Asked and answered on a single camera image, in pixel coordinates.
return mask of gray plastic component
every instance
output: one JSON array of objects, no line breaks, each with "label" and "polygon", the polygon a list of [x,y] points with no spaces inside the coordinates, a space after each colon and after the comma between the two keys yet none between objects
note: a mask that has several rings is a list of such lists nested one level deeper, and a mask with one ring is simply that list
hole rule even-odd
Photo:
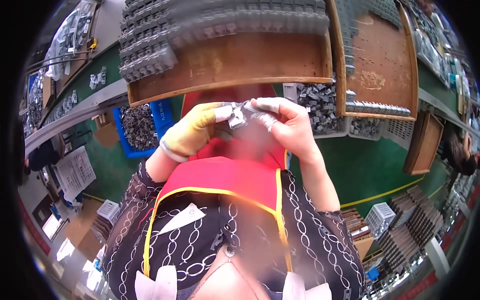
[{"label": "gray plastic component", "polygon": [[353,56],[351,55],[345,55],[345,64],[346,65],[353,65]]},{"label": "gray plastic component", "polygon": [[343,46],[345,55],[353,55],[353,48],[350,46]]},{"label": "gray plastic component", "polygon": [[343,45],[344,46],[352,46],[352,39],[349,36],[343,36]]}]

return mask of blue plastic crate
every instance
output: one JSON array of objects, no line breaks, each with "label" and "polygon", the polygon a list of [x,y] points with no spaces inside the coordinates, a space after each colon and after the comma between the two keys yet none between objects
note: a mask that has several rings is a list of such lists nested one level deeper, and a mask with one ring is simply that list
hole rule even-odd
[{"label": "blue plastic crate", "polygon": [[[160,139],[167,129],[173,125],[170,102],[168,99],[151,102],[150,109],[152,110],[155,129],[158,133],[158,138]],[[120,108],[113,109],[113,118],[115,119],[115,125],[117,126],[117,131],[119,133],[120,144],[128,158],[150,157],[155,152],[156,148],[146,151],[135,151],[135,149],[128,143],[120,119]]]},{"label": "blue plastic crate", "polygon": [[150,109],[152,110],[156,133],[158,133],[160,139],[167,132],[167,129],[173,126],[170,98],[151,102]]}]

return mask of glove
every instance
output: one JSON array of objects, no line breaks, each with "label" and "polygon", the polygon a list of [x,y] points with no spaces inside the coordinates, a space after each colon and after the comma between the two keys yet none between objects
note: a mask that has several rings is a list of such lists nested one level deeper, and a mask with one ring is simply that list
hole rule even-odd
[{"label": "glove", "polygon": [[188,161],[215,136],[214,125],[228,120],[231,114],[229,102],[198,104],[167,130],[160,139],[160,147],[173,160]]}]

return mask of metal part pile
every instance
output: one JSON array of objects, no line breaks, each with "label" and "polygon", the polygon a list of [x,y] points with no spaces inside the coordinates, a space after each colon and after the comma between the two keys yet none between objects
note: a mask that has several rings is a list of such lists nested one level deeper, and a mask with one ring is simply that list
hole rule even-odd
[{"label": "metal part pile", "polygon": [[45,120],[44,126],[63,117],[67,112],[70,111],[70,109],[77,105],[77,103],[77,90],[73,90],[71,95],[62,99],[62,101],[58,103],[57,106],[50,112],[47,119]]},{"label": "metal part pile", "polygon": [[413,15],[415,16],[420,29],[428,35],[432,44],[438,45],[440,38],[438,37],[438,29],[435,27],[435,24],[423,13],[417,1],[409,0],[408,4],[412,9]]},{"label": "metal part pile", "polygon": [[396,105],[379,104],[375,102],[356,101],[355,92],[347,90],[346,111],[365,112],[381,115],[393,115],[409,117],[411,111],[408,108],[402,108]]},{"label": "metal part pile", "polygon": [[28,92],[27,135],[30,135],[33,132],[33,128],[38,127],[42,120],[43,75],[44,69],[40,69],[37,77],[33,81],[32,88]]},{"label": "metal part pile", "polygon": [[133,82],[172,69],[173,49],[239,32],[323,35],[323,0],[126,0],[120,74]]},{"label": "metal part pile", "polygon": [[297,103],[307,109],[314,134],[340,130],[343,117],[336,117],[335,83],[297,84]]},{"label": "metal part pile", "polygon": [[402,22],[393,0],[335,0],[335,4],[342,30],[347,75],[353,75],[355,66],[352,39],[359,34],[356,19],[371,11],[398,28],[402,28]]},{"label": "metal part pile", "polygon": [[369,11],[398,27],[403,27],[394,0],[365,0]]},{"label": "metal part pile", "polygon": [[379,132],[379,118],[352,118],[350,133],[373,138]]},{"label": "metal part pile", "polygon": [[439,79],[442,80],[446,86],[449,86],[450,65],[438,54],[437,49],[432,45],[431,41],[427,39],[419,29],[415,31],[415,49],[417,50],[417,57],[426,65],[430,66],[431,70],[437,74]]},{"label": "metal part pile", "polygon": [[121,107],[120,120],[125,131],[125,138],[135,151],[158,148],[158,134],[149,104],[135,108]]}]

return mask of window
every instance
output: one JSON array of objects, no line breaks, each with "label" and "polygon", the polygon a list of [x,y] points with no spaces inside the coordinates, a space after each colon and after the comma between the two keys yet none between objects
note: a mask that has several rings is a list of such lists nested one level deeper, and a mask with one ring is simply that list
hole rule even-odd
[{"label": "window", "polygon": [[48,236],[50,240],[52,240],[53,235],[57,231],[58,227],[61,224],[61,219],[57,220],[53,214],[48,217],[48,220],[42,226],[43,232]]},{"label": "window", "polygon": [[61,261],[67,256],[71,256],[73,250],[75,250],[75,247],[72,245],[72,243],[70,243],[70,240],[65,239],[65,241],[63,241],[62,245],[60,246],[59,251],[57,252],[57,262]]}]

